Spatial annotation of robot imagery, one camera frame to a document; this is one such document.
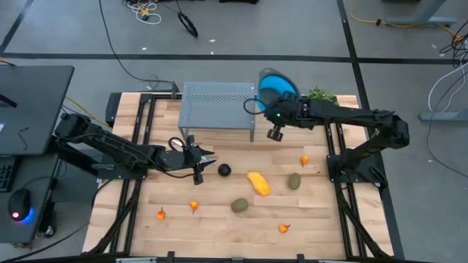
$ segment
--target concrete floor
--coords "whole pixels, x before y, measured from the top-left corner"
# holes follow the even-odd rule
[[[421,3],[346,0],[348,17],[363,19],[408,15]],[[9,31],[26,0],[0,0],[0,39]],[[258,5],[181,1],[182,10],[197,26],[200,37],[192,38],[177,18],[163,6],[158,26],[144,25],[120,1],[102,0],[110,36],[118,53],[124,54],[214,54],[302,55],[349,57],[339,10],[335,1],[260,0]],[[175,8],[175,3],[168,6]],[[438,15],[456,15],[467,20],[468,2],[445,3]],[[358,57],[443,58],[438,50],[450,43],[450,35],[435,27],[388,28],[350,20]],[[6,53],[110,54],[97,1],[34,0]],[[19,65],[73,65],[75,74],[68,95],[81,102],[98,118],[104,118],[110,92],[142,91],[148,83],[126,75],[111,59],[11,59]],[[273,67],[288,75],[301,91],[318,85],[335,94],[358,95],[349,63],[298,61],[170,61],[127,60],[125,67],[138,77],[157,74],[174,80],[182,88],[185,81],[257,82],[258,72]],[[390,183],[396,219],[406,259],[429,262],[464,262],[468,243],[468,179],[445,169],[426,150],[428,125],[417,119],[427,110],[427,94],[434,82],[451,70],[447,65],[361,64],[371,107],[395,110],[409,123],[411,144],[382,155]],[[441,83],[435,97],[450,84]],[[466,107],[468,89],[454,96],[452,107]],[[464,147],[466,125],[433,125],[431,148],[448,165],[468,171]],[[87,182],[96,187],[94,182]],[[91,212],[89,202],[78,200],[60,204],[59,232],[50,240],[34,241],[34,250],[68,235],[83,225]],[[71,216],[79,210],[79,216]],[[36,258],[76,255],[84,241],[82,230],[54,249]],[[20,254],[7,244],[0,245],[0,259]]]

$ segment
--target green avocado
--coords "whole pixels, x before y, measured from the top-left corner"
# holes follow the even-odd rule
[[[244,212],[245,210],[247,210],[248,207],[249,207],[249,202],[247,202],[247,199],[245,198],[239,198],[236,201],[231,203],[231,210],[234,213]]]
[[[290,175],[290,178],[287,180],[287,186],[292,190],[297,190],[301,186],[301,175],[297,172]]]

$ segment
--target wooden tabletop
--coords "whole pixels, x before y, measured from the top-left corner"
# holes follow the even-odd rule
[[[131,139],[139,97],[139,93],[122,94],[114,134]],[[358,107],[355,96],[338,96],[338,101],[341,106]],[[167,146],[171,137],[181,136],[177,127],[180,106],[180,100],[156,101],[150,144]],[[304,254],[306,259],[344,259],[336,196],[325,161],[324,128],[287,127],[282,129],[282,142],[275,142],[266,137],[272,126],[257,115],[254,142],[248,140],[249,131],[191,130],[200,147],[216,153],[210,156],[218,160],[215,164],[229,164],[233,172],[223,178],[217,174],[217,165],[209,166],[203,173],[205,182],[194,186],[192,178],[175,179],[151,170],[143,181],[131,255],[167,256],[168,251],[175,251],[175,256],[181,257],[294,259],[296,254]],[[366,141],[362,127],[343,125],[343,129],[347,147]],[[337,136],[333,136],[339,153]],[[304,167],[300,163],[303,155],[309,157]],[[262,197],[253,189],[246,176],[251,171],[260,172],[268,181],[269,196]],[[295,191],[286,184],[293,172],[302,175],[301,187]],[[83,251],[93,248],[113,223],[121,184],[121,180],[114,180],[97,196]],[[377,188],[356,183],[355,192],[363,225],[383,251],[393,254]],[[233,213],[230,203],[241,197],[249,201],[249,208]],[[191,201],[199,203],[193,215]],[[156,219],[161,208],[165,220]],[[280,224],[291,227],[282,234]],[[357,255],[354,229],[348,224]],[[119,238],[120,251],[126,225]]]

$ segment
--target toy fruit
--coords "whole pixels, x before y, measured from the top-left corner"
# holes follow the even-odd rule
[[[309,162],[309,157],[308,156],[302,156],[302,158],[301,158],[302,167],[304,167],[304,165],[307,164],[307,162]]]
[[[254,186],[258,194],[263,196],[267,196],[270,194],[270,186],[259,172],[249,172],[247,174],[247,177],[252,182],[252,185]]]
[[[287,229],[290,227],[291,225],[281,225],[279,226],[279,231],[281,233],[286,233],[287,232]]]
[[[245,198],[239,198],[236,201],[231,203],[231,210],[234,213],[244,212],[245,210],[247,210],[248,207],[249,207],[249,202]]]
[[[227,164],[221,164],[218,167],[218,173],[219,175],[226,177],[231,174],[231,167]]]
[[[301,186],[301,175],[297,172],[291,174],[287,180],[287,186],[292,190],[297,190]]]
[[[198,208],[198,202],[192,201],[190,202],[190,207],[192,208],[192,215],[195,213],[196,209]]]
[[[162,207],[161,207],[161,211],[157,213],[156,218],[158,218],[159,220],[166,218],[166,214],[164,213],[164,210],[162,209]]]

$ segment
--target black line on floor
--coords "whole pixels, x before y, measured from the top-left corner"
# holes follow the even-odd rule
[[[344,37],[346,38],[346,44],[350,52],[352,70],[356,79],[356,85],[358,86],[359,99],[361,100],[361,107],[365,110],[370,110],[369,99],[367,98],[366,88],[364,86],[363,75],[361,74],[361,68],[359,67],[358,55],[354,47],[352,40],[351,29],[346,16],[346,9],[344,8],[343,0],[336,0],[339,9],[339,15],[341,18],[341,24],[343,25]]]
[[[359,63],[365,61],[366,59],[358,58],[358,55],[356,53],[356,49],[354,46],[354,42],[352,40],[351,29],[350,29],[349,21],[347,19],[346,9],[344,8],[343,0],[336,0],[336,3],[338,4],[341,24],[343,25],[344,36],[346,38],[346,43],[348,46],[348,50],[350,52],[352,70],[354,72],[356,85],[358,86],[358,93],[359,93],[359,98],[361,99],[361,106],[363,109],[370,110],[369,99],[367,97],[366,88],[364,86],[364,80],[363,80],[363,76],[361,73],[361,68],[359,67]],[[398,61],[398,59],[393,60],[392,58],[389,58],[389,59],[367,58],[367,61],[368,61],[367,63],[377,63],[381,61]],[[368,128],[367,132],[369,136],[371,136],[374,133],[374,129]],[[374,154],[374,157],[376,159],[375,167],[386,177],[382,154],[380,153]],[[390,235],[390,241],[391,241],[392,248],[393,248],[393,254],[395,255],[397,259],[404,259],[403,246],[401,244],[400,233],[399,233],[398,225],[396,224],[395,210],[393,209],[393,203],[392,203],[392,199],[390,195],[390,190],[388,187],[380,191],[380,199],[382,200],[382,203],[384,206],[385,219],[387,221],[388,232]]]
[[[358,58],[365,64],[411,64],[411,65],[452,65],[452,59],[446,58]]]
[[[0,45],[0,55],[7,49],[8,44],[10,43],[10,41],[12,41],[13,36],[15,35],[16,31],[20,27],[21,22],[23,22],[23,19],[26,16],[26,13],[29,10],[29,7],[31,7],[32,2],[34,2],[34,0],[28,0],[26,2],[23,9],[21,10],[21,13],[18,15],[15,22],[13,23],[13,26],[10,28],[7,35],[3,39],[3,42]]]
[[[3,53],[4,58],[18,59],[96,59],[112,60],[112,54],[72,54],[72,53]],[[174,55],[174,54],[119,54],[121,60],[186,60],[186,61],[305,61],[353,63],[351,58],[333,56],[302,55]],[[357,58],[359,64],[411,64],[411,65],[451,65],[446,58]]]
[[[310,61],[351,62],[350,58],[333,56],[288,56],[288,55],[171,55],[171,54],[119,54],[121,60],[184,60],[184,61]],[[113,54],[44,54],[4,53],[5,58],[24,59],[116,59]]]

